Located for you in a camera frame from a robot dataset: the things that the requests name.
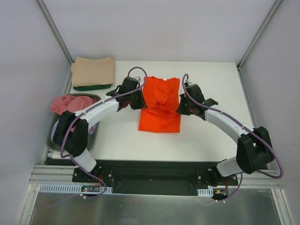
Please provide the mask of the orange t shirt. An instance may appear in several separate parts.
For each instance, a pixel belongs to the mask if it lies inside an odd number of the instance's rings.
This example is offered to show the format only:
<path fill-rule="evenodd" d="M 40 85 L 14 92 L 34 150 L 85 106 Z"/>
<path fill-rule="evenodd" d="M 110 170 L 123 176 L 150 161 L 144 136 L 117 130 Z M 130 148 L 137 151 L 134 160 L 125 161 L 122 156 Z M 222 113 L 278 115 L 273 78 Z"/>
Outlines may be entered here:
<path fill-rule="evenodd" d="M 180 79 L 147 78 L 143 97 L 147 104 L 141 110 L 139 130 L 153 133 L 179 133 L 181 115 L 179 108 Z"/>

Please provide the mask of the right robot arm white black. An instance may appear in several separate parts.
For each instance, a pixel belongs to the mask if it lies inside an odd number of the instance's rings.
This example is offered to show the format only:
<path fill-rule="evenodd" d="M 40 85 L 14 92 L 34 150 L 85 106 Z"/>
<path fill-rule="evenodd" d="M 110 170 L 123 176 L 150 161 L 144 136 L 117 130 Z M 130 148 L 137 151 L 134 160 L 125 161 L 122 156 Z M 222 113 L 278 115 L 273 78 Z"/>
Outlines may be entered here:
<path fill-rule="evenodd" d="M 212 98 L 205 99 L 197 84 L 183 84 L 184 93 L 180 95 L 177 112 L 181 115 L 194 115 L 209 122 L 236 144 L 236 156 L 224 159 L 213 165 L 202 175 L 206 185 L 216 187 L 227 181 L 228 176 L 238 173 L 252 174 L 272 162 L 275 157 L 270 150 L 269 132 L 264 127 L 245 127 L 233 116 L 227 114 Z"/>

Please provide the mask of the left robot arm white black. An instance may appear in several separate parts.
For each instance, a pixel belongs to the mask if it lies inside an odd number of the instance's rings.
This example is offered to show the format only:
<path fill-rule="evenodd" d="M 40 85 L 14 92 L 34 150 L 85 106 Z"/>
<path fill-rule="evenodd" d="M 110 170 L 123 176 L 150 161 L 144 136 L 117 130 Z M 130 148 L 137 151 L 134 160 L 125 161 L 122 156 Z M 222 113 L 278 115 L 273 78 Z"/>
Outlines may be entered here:
<path fill-rule="evenodd" d="M 88 150 L 89 130 L 127 106 L 133 110 L 146 108 L 140 82 L 140 77 L 127 76 L 121 85 L 106 93 L 100 101 L 74 113 L 65 111 L 54 124 L 51 141 L 60 147 L 63 157 L 71 157 L 77 166 L 84 169 L 82 175 L 88 182 L 95 182 L 99 177 L 96 160 Z"/>

